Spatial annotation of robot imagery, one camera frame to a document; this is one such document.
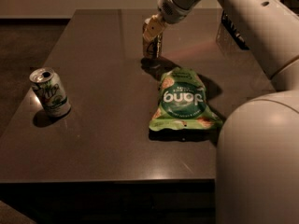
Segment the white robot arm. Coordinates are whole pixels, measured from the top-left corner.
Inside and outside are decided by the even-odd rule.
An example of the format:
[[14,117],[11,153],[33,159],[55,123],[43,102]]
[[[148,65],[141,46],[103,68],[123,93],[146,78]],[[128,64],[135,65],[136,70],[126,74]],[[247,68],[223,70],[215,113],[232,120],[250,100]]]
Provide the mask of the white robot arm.
[[[201,0],[159,0],[144,37]],[[299,17],[278,0],[218,0],[274,87],[225,121],[216,160],[217,224],[299,224]]]

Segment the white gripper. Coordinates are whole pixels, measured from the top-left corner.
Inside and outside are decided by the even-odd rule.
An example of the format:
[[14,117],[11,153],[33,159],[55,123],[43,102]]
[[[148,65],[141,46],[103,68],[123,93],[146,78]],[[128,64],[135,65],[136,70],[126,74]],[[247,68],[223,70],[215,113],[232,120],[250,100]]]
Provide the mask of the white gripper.
[[143,38],[151,42],[157,37],[156,57],[160,57],[163,47],[163,31],[167,24],[183,21],[201,0],[158,0],[158,14],[146,19]]

